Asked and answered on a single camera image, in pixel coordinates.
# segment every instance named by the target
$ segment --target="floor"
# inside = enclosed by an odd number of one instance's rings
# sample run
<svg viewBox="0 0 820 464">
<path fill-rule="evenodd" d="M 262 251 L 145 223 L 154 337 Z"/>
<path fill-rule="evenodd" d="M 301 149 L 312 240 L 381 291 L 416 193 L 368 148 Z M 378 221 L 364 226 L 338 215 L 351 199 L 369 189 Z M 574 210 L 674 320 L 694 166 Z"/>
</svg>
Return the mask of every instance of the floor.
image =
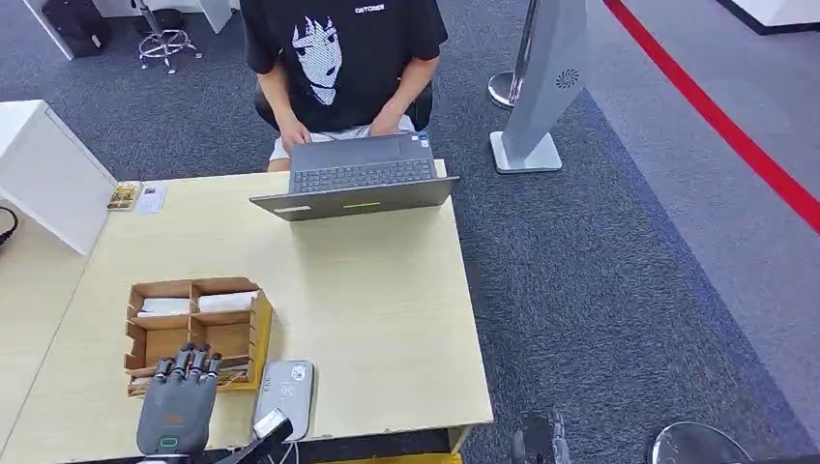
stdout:
<svg viewBox="0 0 820 464">
<path fill-rule="evenodd" d="M 451 39 L 428 131 L 462 176 L 456 219 L 496 417 L 474 431 L 465 461 L 508 462 L 520 413 L 550 405 L 578 463 L 642 462 L 678 420 L 719 426 L 757 458 L 816 451 L 816 234 L 598 0 L 587 1 L 593 79 L 552 132 L 565 169 L 498 175 L 487 135 L 508 113 L 484 92 L 512 66 L 526 4 L 439 4 Z M 687 2 L 696 24 L 680 21 L 673 0 L 627 4 L 820 193 L 820 74 L 810 72 L 820 35 L 757 38 L 713 0 Z M 274 134 L 250 105 L 240 18 L 219 36 L 199 15 L 188 21 L 205 59 L 181 59 L 169 76 L 138 68 L 124 21 L 103 56 L 66 62 L 21 2 L 0 3 L 0 99 L 49 102 L 119 179 L 261 170 Z M 398 446 L 440 445 L 425 434 Z M 314 455 L 381 452 L 369 447 L 330 443 Z"/>
</svg>

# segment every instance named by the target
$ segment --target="small card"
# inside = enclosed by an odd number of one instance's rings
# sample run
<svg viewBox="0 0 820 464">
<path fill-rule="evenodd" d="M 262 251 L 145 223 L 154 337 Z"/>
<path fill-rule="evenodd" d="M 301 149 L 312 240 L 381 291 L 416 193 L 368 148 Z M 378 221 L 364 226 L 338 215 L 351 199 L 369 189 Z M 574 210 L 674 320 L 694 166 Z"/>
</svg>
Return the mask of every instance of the small card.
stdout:
<svg viewBox="0 0 820 464">
<path fill-rule="evenodd" d="M 127 181 L 117 184 L 111 199 L 108 200 L 108 211 L 128 211 L 133 208 L 136 198 L 142 191 L 142 183 Z"/>
<path fill-rule="evenodd" d="M 136 210 L 140 213 L 158 213 L 162 209 L 162 201 L 165 198 L 165 187 L 146 186 L 142 189 L 142 194 L 136 200 Z"/>
</svg>

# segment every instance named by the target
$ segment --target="white shorts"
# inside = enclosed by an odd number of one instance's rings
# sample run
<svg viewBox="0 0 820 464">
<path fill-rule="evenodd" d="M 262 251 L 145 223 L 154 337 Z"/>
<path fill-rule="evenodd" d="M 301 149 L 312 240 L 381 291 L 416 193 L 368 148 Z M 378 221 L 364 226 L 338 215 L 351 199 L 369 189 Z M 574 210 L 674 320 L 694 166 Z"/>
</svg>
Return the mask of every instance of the white shorts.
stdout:
<svg viewBox="0 0 820 464">
<path fill-rule="evenodd" d="M 413 127 L 413 121 L 410 121 L 410 117 L 406 114 L 401 116 L 401 119 L 398 120 L 398 133 L 402 132 L 415 132 L 416 128 Z M 370 134 L 370 124 L 366 126 L 357 126 L 352 129 L 343 130 L 341 132 L 311 132 L 310 133 L 310 141 L 311 142 L 330 142 L 332 140 L 347 140 L 350 138 L 365 138 Z M 288 157 L 287 153 L 284 151 L 284 147 L 282 147 L 281 138 L 277 139 L 277 144 L 274 147 L 274 152 L 271 154 L 271 160 L 282 160 L 290 158 Z"/>
</svg>

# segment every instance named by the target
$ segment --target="red tape line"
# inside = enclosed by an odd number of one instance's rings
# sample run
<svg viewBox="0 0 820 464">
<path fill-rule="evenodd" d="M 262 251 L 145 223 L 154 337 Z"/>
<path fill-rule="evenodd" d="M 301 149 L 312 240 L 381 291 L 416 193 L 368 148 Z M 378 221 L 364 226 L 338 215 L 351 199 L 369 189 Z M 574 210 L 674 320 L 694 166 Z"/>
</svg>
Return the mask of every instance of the red tape line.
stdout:
<svg viewBox="0 0 820 464">
<path fill-rule="evenodd" d="M 621 0 L 603 0 L 633 39 L 666 75 L 678 91 L 703 116 L 726 143 L 748 164 L 751 169 L 769 184 L 814 231 L 820 234 L 820 202 L 811 196 L 803 186 L 777 164 L 754 140 L 723 112 L 675 59 L 652 37 L 643 24 L 630 12 Z"/>
</svg>

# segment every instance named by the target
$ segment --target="green light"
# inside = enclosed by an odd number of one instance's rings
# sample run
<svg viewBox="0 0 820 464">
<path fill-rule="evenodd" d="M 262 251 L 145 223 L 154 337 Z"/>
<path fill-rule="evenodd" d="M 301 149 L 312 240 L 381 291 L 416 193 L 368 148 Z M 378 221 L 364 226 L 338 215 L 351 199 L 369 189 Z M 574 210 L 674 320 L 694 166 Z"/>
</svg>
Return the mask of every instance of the green light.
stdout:
<svg viewBox="0 0 820 464">
<path fill-rule="evenodd" d="M 160 448 L 176 448 L 178 440 L 173 437 L 160 439 Z"/>
</svg>

